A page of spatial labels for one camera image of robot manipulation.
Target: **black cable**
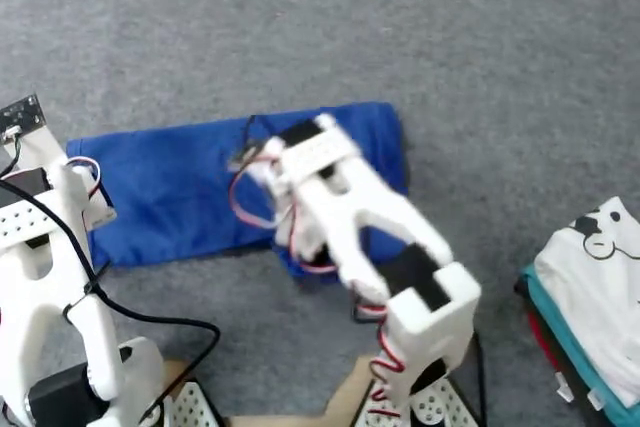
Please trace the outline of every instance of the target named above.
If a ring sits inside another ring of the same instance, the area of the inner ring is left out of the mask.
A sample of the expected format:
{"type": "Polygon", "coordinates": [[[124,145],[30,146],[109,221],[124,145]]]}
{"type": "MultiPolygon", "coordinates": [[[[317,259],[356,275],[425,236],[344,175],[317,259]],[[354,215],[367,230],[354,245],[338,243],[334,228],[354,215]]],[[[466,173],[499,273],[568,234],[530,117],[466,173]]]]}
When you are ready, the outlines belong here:
{"type": "Polygon", "coordinates": [[[245,147],[249,142],[249,129],[251,128],[251,124],[253,124],[256,120],[260,121],[262,126],[265,128],[269,136],[273,136],[276,134],[276,129],[271,122],[269,122],[264,115],[253,114],[250,115],[247,119],[247,123],[244,124],[244,128],[242,130],[242,147],[245,147]]]}
{"type": "Polygon", "coordinates": [[[484,370],[484,350],[480,341],[480,334],[473,331],[473,342],[476,347],[476,363],[478,368],[478,397],[480,398],[480,427],[488,427],[487,417],[487,384],[484,370]]]}
{"type": "MultiPolygon", "coordinates": [[[[89,259],[87,259],[87,256],[82,250],[82,246],[80,245],[80,242],[78,241],[77,237],[74,235],[71,228],[60,217],[58,217],[58,215],[56,215],[55,212],[53,212],[49,207],[47,207],[45,204],[40,202],[38,199],[33,197],[28,192],[25,192],[19,187],[16,187],[15,185],[10,184],[9,182],[4,181],[2,179],[0,179],[0,188],[7,190],[12,194],[20,197],[21,199],[29,202],[31,205],[33,205],[34,207],[42,211],[42,213],[49,216],[51,220],[53,220],[58,225],[58,227],[60,227],[60,229],[65,233],[65,235],[69,239],[69,242],[71,242],[71,246],[73,247],[73,250],[75,251],[76,255],[78,256],[78,259],[80,260],[80,264],[82,265],[87,275],[87,278],[89,279],[89,282],[85,286],[85,292],[84,292],[85,295],[95,294],[102,302],[104,302],[104,304],[107,307],[109,307],[113,311],[118,312],[119,314],[124,315],[125,317],[138,320],[140,322],[146,322],[151,324],[185,325],[185,326],[191,326],[191,327],[198,327],[198,328],[209,330],[214,334],[209,345],[207,345],[207,347],[180,373],[180,375],[178,375],[173,380],[173,382],[169,384],[169,386],[156,398],[156,400],[151,404],[151,406],[145,411],[145,413],[142,415],[142,418],[140,419],[140,421],[142,421],[145,417],[150,415],[157,406],[161,405],[164,398],[167,395],[169,395],[171,391],[175,389],[211,353],[211,351],[215,348],[216,344],[220,340],[220,329],[214,324],[211,324],[209,322],[204,322],[201,320],[186,319],[181,317],[159,317],[159,316],[153,316],[153,315],[140,314],[133,310],[127,309],[126,307],[118,304],[114,300],[111,300],[107,296],[106,292],[102,290],[102,287],[98,283],[99,276],[97,276],[93,271],[91,262],[89,262],[89,259]]],[[[65,313],[68,313],[69,310],[71,310],[71,308],[65,309],[65,313]]]]}
{"type": "Polygon", "coordinates": [[[9,164],[2,170],[2,172],[0,172],[0,178],[11,172],[20,159],[20,137],[17,135],[13,138],[13,147],[15,148],[16,153],[13,156],[13,159],[11,159],[11,162],[9,162],[9,164]]]}

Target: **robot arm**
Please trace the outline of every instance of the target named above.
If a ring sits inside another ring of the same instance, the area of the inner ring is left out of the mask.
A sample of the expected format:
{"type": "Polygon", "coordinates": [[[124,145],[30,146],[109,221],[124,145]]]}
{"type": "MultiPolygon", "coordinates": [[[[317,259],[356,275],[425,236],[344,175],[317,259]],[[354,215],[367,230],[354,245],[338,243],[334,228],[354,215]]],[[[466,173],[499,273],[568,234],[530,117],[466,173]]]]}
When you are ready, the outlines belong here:
{"type": "MultiPolygon", "coordinates": [[[[335,119],[322,114],[263,145],[246,149],[232,188],[245,172],[270,194],[275,240],[309,272],[337,270],[342,284],[380,315],[374,393],[404,416],[412,394],[458,367],[473,335],[480,286],[453,259],[447,242],[402,195],[389,188],[335,119]],[[374,227],[404,241],[394,259],[374,265],[359,231],[374,227]],[[328,250],[334,266],[309,264],[328,250]]],[[[232,206],[242,211],[230,191],[232,206]]]]}
{"type": "MultiPolygon", "coordinates": [[[[86,231],[115,215],[102,192],[92,188],[91,171],[70,165],[35,96],[0,114],[3,143],[11,154],[14,145],[21,146],[22,169],[1,184],[19,187],[56,214],[90,262],[86,231]]],[[[95,294],[87,295],[89,281],[60,225],[4,185],[0,395],[25,426],[131,427],[162,390],[163,361],[155,344],[138,338],[118,346],[108,308],[95,294]],[[87,362],[41,379],[37,367],[46,332],[63,314],[82,336],[87,362]]]]}

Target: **folded white t-shirt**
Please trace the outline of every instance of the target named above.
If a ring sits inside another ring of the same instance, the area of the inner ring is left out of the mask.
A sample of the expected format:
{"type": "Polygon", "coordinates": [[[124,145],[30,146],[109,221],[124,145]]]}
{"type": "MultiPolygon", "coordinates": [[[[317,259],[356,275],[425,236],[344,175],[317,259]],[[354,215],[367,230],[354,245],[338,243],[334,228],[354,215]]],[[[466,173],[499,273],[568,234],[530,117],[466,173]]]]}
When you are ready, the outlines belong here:
{"type": "Polygon", "coordinates": [[[618,197],[553,234],[535,259],[593,367],[625,407],[640,400],[640,224],[618,197]]]}

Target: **gray carpet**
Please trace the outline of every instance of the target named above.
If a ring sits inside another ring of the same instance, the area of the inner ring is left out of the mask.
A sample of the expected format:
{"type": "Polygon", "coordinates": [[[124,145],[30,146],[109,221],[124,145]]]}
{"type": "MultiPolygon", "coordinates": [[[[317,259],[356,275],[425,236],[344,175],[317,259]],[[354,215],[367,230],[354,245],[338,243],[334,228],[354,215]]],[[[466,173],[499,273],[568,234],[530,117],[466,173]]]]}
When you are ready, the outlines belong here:
{"type": "MultiPolygon", "coordinates": [[[[394,103],[411,198],[484,289],[492,427],[580,425],[512,285],[585,209],[620,194],[640,212],[640,0],[1,0],[0,13],[0,97],[37,91],[60,140],[394,103]]],[[[105,288],[220,325],[198,375],[223,414],[318,413],[375,346],[342,288],[299,287],[270,253],[114,272],[105,288]]],[[[205,341],[117,320],[167,356],[205,341]]],[[[79,352],[52,335],[44,365],[79,352]]]]}

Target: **blue towel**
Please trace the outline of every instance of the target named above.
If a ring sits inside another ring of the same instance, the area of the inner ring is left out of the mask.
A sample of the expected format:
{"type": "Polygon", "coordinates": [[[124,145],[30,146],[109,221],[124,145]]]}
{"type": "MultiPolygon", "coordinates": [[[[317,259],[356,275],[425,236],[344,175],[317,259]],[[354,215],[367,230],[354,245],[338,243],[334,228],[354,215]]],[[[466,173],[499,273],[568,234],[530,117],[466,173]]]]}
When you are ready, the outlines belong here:
{"type": "Polygon", "coordinates": [[[547,294],[542,283],[536,275],[533,265],[524,270],[523,275],[529,286],[529,296],[536,306],[538,312],[551,328],[553,335],[558,340],[565,351],[582,381],[591,389],[598,392],[599,397],[604,400],[604,413],[616,427],[637,427],[640,425],[640,405],[630,409],[625,408],[618,400],[607,384],[600,378],[600,375],[589,362],[580,342],[574,337],[571,329],[565,322],[553,299],[547,294]]]}
{"type": "MultiPolygon", "coordinates": [[[[378,173],[406,194],[402,128],[390,104],[265,115],[268,122],[254,122],[251,137],[269,137],[265,125],[279,132],[322,112],[335,116],[378,173]]],[[[118,212],[114,222],[89,235],[94,263],[110,259],[116,266],[135,267],[270,246],[273,231],[244,224],[228,202],[227,164],[241,148],[246,123],[246,118],[220,120],[70,141],[69,156],[85,155],[100,162],[103,184],[118,212]]],[[[264,192],[245,177],[237,185],[236,198],[246,210],[270,217],[264,192]]],[[[392,241],[372,241],[371,246],[374,260],[398,251],[392,241]]],[[[301,273],[288,253],[276,250],[292,274],[301,273]]]]}

